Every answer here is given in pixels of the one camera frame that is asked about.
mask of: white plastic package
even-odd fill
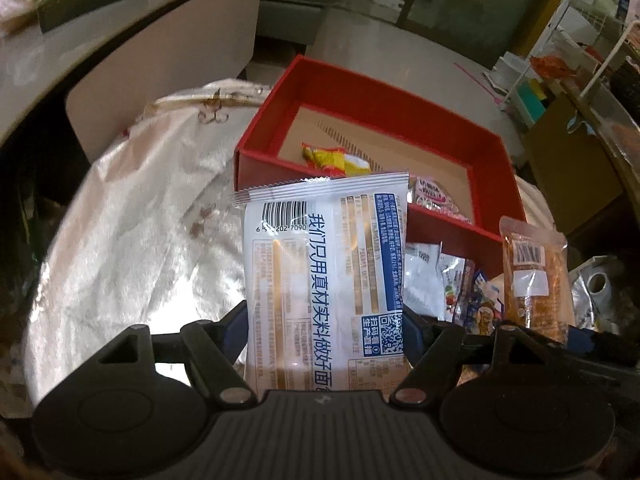
[[[462,323],[472,263],[440,252],[436,244],[407,244],[404,304],[416,314]]]
[[[402,353],[407,173],[238,192],[249,306],[245,380],[269,389],[380,389]]]
[[[440,245],[406,245],[402,300],[416,314],[444,321],[444,282],[439,261]]]

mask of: cardboard box insert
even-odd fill
[[[431,177],[449,193],[460,212],[474,221],[468,171],[460,163],[305,107],[291,123],[278,158],[305,165],[303,142],[317,148],[344,148],[365,159],[374,172],[408,171],[413,176]]]

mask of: round pad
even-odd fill
[[[592,386],[537,375],[527,369],[519,381],[487,376],[456,388],[440,407],[446,435],[494,470],[537,476],[581,468],[607,447],[613,410]]]
[[[33,417],[46,462],[92,478],[141,476],[197,443],[207,409],[194,390],[160,375],[130,384],[78,387],[71,381],[47,395]]]

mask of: white container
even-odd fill
[[[507,93],[528,67],[529,63],[525,59],[511,52],[505,52],[504,56],[500,56],[496,61],[494,69],[486,76],[495,88]]]

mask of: metal screw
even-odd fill
[[[251,399],[251,391],[239,387],[227,388],[220,393],[220,399],[227,404],[242,404]]]
[[[403,388],[396,392],[396,400],[403,404],[420,404],[427,398],[427,394],[420,388]]]

